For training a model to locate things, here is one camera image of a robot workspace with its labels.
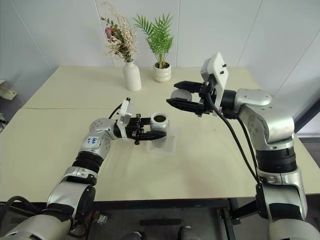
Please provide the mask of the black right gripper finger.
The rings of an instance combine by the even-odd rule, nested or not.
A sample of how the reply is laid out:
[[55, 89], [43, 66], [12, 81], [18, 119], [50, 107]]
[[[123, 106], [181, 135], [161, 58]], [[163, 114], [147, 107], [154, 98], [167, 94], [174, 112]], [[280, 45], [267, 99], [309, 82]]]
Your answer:
[[191, 94], [199, 93], [202, 88], [202, 83], [193, 82], [193, 81], [180, 81], [173, 85], [179, 90], [186, 90]]
[[174, 97], [166, 99], [166, 102], [172, 107], [185, 112], [196, 113], [199, 110], [198, 103], [188, 101], [184, 98]]

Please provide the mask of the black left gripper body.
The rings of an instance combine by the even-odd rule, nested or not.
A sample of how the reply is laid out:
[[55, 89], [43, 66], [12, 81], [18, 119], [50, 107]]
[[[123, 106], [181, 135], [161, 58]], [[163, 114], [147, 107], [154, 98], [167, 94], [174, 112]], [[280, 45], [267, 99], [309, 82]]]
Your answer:
[[125, 127], [126, 135], [129, 139], [134, 140], [135, 145], [139, 145], [140, 142], [136, 142], [136, 136], [145, 133], [144, 126], [141, 126], [141, 115], [137, 113], [135, 117], [129, 120], [128, 125]]

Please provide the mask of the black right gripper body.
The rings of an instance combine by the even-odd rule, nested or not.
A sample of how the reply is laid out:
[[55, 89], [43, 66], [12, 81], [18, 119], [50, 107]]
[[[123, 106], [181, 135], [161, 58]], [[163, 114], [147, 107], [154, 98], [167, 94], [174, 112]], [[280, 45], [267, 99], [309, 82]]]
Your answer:
[[203, 82], [198, 92], [200, 101], [197, 104], [196, 115], [202, 117], [203, 114], [215, 114], [213, 105], [216, 100], [216, 90], [211, 81]]

